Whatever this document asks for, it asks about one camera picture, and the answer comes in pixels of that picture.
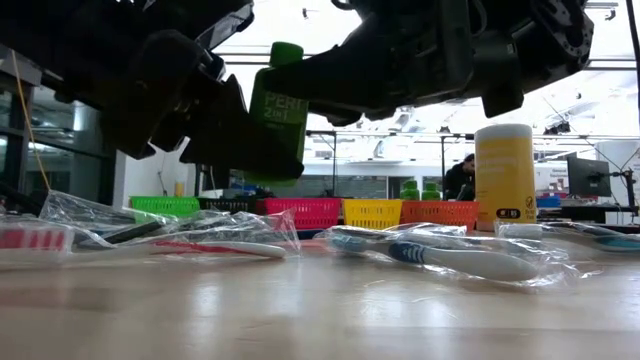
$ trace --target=table surface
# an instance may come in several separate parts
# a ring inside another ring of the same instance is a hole
[[[0,272],[3,359],[638,359],[640,263],[538,291],[327,254]]]

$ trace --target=clear plastic bag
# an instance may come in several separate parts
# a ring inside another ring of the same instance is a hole
[[[444,230],[428,231],[419,224],[384,231],[336,226],[318,238],[341,253],[395,260],[457,280],[538,287],[600,272],[596,266],[576,266],[567,252],[539,240],[459,236]]]
[[[144,259],[211,261],[220,257],[284,258],[300,254],[292,211],[258,216],[248,213],[201,211],[191,217],[166,222],[153,231],[119,244],[112,244],[88,230],[113,225],[119,218],[113,210],[73,197],[54,195],[43,219],[0,219],[0,268],[71,266]],[[86,208],[90,214],[82,215]],[[162,217],[148,215],[154,222]],[[120,233],[146,224],[118,223]]]
[[[640,255],[639,235],[623,234],[599,226],[574,222],[496,223],[496,235],[500,238],[517,237],[555,244],[576,256],[598,256],[602,252]]]

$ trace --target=man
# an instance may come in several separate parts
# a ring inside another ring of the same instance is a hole
[[[445,200],[456,199],[463,185],[475,186],[476,157],[468,155],[464,161],[455,165],[444,177]]]

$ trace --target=green basket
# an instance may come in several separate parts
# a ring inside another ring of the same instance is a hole
[[[132,196],[131,207],[156,215],[186,217],[200,210],[200,202],[195,197]]]

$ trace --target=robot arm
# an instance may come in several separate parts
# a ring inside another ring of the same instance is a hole
[[[586,66],[586,0],[331,0],[362,24],[325,53],[265,76],[336,126],[398,106],[482,97],[487,116]],[[181,161],[286,178],[303,166],[249,118],[212,53],[253,21],[252,0],[5,0],[0,43],[47,69],[62,101],[102,112],[105,140],[141,159],[190,142]]]

